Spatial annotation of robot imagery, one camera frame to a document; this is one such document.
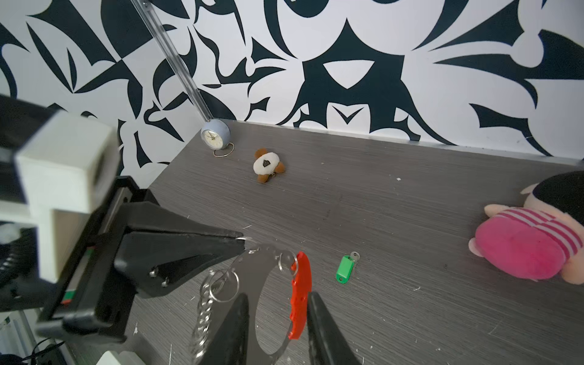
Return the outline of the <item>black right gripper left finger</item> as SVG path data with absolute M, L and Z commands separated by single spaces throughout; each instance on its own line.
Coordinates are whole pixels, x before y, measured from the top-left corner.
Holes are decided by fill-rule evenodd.
M 246 364 L 249 320 L 248 296 L 239 294 L 199 364 Z

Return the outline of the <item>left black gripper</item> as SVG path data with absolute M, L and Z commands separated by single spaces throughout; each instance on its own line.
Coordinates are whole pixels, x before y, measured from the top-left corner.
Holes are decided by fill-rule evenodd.
M 124 342 L 133 285 L 140 297 L 162 297 L 245 250 L 241 232 L 192 221 L 154 201 L 131 177 L 115 179 L 48 296 L 36 334 L 67 342 Z M 125 213 L 132 230 L 147 232 L 123 237 Z

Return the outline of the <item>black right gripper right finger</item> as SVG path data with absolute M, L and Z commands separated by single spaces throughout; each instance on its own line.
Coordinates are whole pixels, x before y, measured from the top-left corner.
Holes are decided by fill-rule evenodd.
M 359 365 L 321 296 L 310 292 L 307 304 L 310 363 Z

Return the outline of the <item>red key tag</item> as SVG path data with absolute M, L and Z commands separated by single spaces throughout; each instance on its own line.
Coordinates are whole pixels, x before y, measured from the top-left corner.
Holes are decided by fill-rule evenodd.
M 291 330 L 287 337 L 297 340 L 301 337 L 307 323 L 308 294 L 312 291 L 312 269 L 310 260 L 304 252 L 299 252 L 291 267 L 296 275 L 292 281 L 290 298 Z

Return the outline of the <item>green key tag with key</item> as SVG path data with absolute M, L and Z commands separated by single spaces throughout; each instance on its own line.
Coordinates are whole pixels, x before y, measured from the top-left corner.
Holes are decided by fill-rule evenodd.
M 360 254 L 356 251 L 351 252 L 349 255 L 344 255 L 335 274 L 337 282 L 346 284 L 359 260 Z

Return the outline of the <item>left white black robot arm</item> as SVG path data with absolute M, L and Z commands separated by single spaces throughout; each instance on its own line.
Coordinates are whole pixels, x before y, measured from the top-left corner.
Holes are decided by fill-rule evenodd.
M 136 296 L 243 252 L 241 233 L 162 208 L 119 164 L 112 126 L 1 98 L 1 309 L 40 309 L 40 336 L 124 342 Z

